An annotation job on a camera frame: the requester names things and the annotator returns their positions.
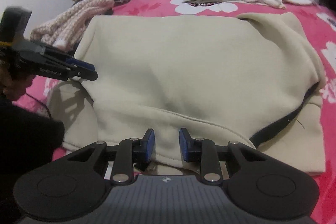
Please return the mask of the pink white knitted sweater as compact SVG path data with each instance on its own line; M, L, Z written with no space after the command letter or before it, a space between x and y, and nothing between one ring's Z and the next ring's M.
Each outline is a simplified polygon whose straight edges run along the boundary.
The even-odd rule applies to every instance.
M114 0L80 1L56 18L35 27L30 39L67 52L81 39L94 16L102 15L113 7Z

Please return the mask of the cream beige hoodie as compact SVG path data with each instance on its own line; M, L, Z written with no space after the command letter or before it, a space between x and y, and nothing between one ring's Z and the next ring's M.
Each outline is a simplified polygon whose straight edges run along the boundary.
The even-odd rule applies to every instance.
M238 141L306 173L325 171L322 61L292 13L94 17L75 52L95 81L69 80L49 108L69 151L155 132L157 173L182 161L179 130Z

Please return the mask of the pink floral blanket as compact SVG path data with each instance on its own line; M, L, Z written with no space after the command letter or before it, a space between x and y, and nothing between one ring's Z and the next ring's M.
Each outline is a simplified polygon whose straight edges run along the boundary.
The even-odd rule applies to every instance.
M217 16L231 18L248 12L258 14L281 15L292 12L300 21L305 36L314 52L319 55L324 73L324 82L319 92L315 92L302 108L303 114L291 121L288 127L268 143L262 144L268 155L276 159L286 160L286 163L302 167L302 170L311 174L317 174L315 179L319 185L321 196L317 207L313 211L313 218L318 223L335 223L335 14L322 6L299 7L287 5L286 10L276 10L259 4L244 4L233 1L215 4L213 6L194 6L183 3L183 0L132 0L130 4L122 5L114 9L119 16L144 16L150 18L164 18L167 16ZM210 122L209 118L187 120L191 114L182 114L180 111L177 122L180 125L191 126L195 136L214 137L218 144L225 144L229 137L248 144L247 137L243 137L243 131L237 126L229 126L228 122ZM24 167L40 166L51 160L58 159L66 152L78 149L78 144L56 144L56 148L48 148L46 140L33 140L32 144L26 142L23 152Z

